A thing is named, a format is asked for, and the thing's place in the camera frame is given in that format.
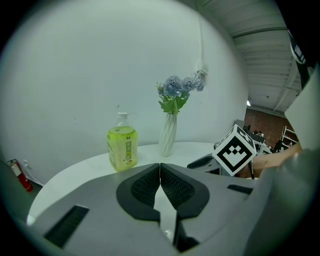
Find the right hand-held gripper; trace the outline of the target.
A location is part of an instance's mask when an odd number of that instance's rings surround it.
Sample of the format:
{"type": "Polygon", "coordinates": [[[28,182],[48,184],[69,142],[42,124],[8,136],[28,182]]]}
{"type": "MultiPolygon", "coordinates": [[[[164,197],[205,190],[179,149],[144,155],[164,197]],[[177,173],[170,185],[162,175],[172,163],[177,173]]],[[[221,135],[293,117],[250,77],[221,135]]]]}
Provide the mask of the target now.
{"type": "Polygon", "coordinates": [[[220,175],[223,167],[230,176],[235,176],[256,154],[254,140],[235,124],[221,139],[212,154],[189,163],[187,168],[201,168],[202,173],[220,175]]]}

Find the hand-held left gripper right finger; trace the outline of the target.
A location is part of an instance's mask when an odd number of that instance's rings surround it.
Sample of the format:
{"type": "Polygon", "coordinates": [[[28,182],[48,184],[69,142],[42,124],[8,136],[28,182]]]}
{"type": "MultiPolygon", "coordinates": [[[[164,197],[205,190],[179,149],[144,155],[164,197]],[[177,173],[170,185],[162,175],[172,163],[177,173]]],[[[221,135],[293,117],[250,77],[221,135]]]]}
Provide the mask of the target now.
{"type": "Polygon", "coordinates": [[[161,163],[160,184],[176,210],[173,246],[184,252],[208,240],[234,217],[256,183],[161,163]]]}

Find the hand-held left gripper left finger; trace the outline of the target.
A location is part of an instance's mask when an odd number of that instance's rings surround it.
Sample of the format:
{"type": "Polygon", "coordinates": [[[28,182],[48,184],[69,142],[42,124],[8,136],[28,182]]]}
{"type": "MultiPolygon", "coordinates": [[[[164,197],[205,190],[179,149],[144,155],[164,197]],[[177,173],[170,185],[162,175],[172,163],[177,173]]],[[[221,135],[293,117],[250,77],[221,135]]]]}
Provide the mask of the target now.
{"type": "Polygon", "coordinates": [[[174,256],[154,209],[159,186],[157,163],[94,178],[49,206],[32,227],[74,256],[174,256]]]}

